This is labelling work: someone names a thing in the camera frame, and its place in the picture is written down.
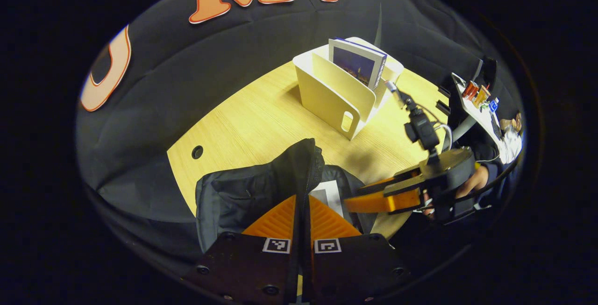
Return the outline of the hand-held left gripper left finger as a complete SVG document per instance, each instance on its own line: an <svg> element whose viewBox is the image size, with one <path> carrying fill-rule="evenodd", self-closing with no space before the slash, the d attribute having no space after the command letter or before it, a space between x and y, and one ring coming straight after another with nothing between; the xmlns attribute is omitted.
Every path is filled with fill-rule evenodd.
<svg viewBox="0 0 598 305"><path fill-rule="evenodd" d="M233 305L295 304L296 202L287 198L241 233L221 233L182 280Z"/></svg>

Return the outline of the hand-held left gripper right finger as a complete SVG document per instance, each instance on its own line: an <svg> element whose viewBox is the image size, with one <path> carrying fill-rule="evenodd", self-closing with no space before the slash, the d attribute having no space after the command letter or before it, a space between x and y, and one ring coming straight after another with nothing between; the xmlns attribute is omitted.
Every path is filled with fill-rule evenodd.
<svg viewBox="0 0 598 305"><path fill-rule="evenodd" d="M412 279L412 269L378 233L362 234L337 212L308 197L306 303L371 303Z"/></svg>

